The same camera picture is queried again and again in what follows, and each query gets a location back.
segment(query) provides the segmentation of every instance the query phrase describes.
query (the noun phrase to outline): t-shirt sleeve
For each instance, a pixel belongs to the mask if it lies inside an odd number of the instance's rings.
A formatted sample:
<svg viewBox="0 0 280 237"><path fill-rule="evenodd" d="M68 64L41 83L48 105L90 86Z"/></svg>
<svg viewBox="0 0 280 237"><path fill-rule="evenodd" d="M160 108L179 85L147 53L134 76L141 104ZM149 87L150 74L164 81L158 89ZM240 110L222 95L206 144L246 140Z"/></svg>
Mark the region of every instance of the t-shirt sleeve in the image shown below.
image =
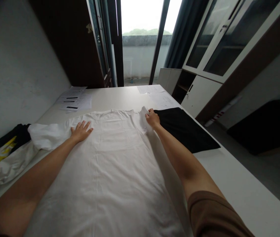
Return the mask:
<svg viewBox="0 0 280 237"><path fill-rule="evenodd" d="M233 207L212 192L193 193L188 199L188 213L194 237L254 236Z"/></svg>

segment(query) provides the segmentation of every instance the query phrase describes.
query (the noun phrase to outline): right hand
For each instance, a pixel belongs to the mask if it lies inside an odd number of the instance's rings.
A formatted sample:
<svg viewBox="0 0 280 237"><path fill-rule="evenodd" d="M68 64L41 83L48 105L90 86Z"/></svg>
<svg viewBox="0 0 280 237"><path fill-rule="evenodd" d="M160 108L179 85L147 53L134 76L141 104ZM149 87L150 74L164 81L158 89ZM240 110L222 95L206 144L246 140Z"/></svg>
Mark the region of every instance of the right hand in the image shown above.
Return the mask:
<svg viewBox="0 0 280 237"><path fill-rule="evenodd" d="M155 129L160 125L160 117L154 113L153 109L149 109L149 112L150 114L145 115L146 121L153 129Z"/></svg>

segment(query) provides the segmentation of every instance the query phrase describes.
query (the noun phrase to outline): gray floor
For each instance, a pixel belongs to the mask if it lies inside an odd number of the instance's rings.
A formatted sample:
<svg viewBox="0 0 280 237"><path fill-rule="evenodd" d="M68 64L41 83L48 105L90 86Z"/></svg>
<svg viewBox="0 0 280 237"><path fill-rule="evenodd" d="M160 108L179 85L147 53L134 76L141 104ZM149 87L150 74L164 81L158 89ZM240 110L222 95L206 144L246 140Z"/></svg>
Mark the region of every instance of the gray floor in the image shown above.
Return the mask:
<svg viewBox="0 0 280 237"><path fill-rule="evenodd" d="M207 130L280 200L280 154L253 156L217 124Z"/></svg>
<svg viewBox="0 0 280 237"><path fill-rule="evenodd" d="M131 80L124 80L124 86L146 86L149 84L149 78L144 79L137 79L133 80L133 83L131 83ZM155 85L157 82L157 78L153 79L153 85Z"/></svg>

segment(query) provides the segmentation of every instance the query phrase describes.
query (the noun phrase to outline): paper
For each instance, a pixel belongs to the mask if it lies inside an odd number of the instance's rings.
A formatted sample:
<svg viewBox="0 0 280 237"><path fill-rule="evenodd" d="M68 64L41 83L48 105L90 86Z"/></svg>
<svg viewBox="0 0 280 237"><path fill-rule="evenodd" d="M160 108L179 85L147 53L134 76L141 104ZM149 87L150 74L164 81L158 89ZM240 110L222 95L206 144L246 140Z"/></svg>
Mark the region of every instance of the paper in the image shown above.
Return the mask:
<svg viewBox="0 0 280 237"><path fill-rule="evenodd" d="M157 110L181 107L180 104L167 92L149 94L151 100L156 104Z"/></svg>
<svg viewBox="0 0 280 237"><path fill-rule="evenodd" d="M159 93L165 91L161 85L137 86L137 88L140 94Z"/></svg>
<svg viewBox="0 0 280 237"><path fill-rule="evenodd" d="M86 87L72 86L69 90L60 95L60 97L56 101L56 104L71 104L76 102L85 89Z"/></svg>
<svg viewBox="0 0 280 237"><path fill-rule="evenodd" d="M88 110L91 109L91 99L92 95L82 94L76 102L63 105L60 109L72 111Z"/></svg>

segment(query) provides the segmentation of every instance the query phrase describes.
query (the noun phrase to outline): balcony railing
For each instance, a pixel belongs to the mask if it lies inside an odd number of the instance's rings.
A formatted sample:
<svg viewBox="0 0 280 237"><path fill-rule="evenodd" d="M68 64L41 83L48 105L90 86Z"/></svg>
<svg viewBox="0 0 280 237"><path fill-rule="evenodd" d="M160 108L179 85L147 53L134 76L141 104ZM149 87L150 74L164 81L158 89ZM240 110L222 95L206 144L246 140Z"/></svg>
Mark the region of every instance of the balcony railing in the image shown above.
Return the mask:
<svg viewBox="0 0 280 237"><path fill-rule="evenodd" d="M172 35L163 35L154 81L158 78L160 68L164 67L171 37ZM122 36L125 85L130 83L131 80L148 84L156 40L157 35Z"/></svg>

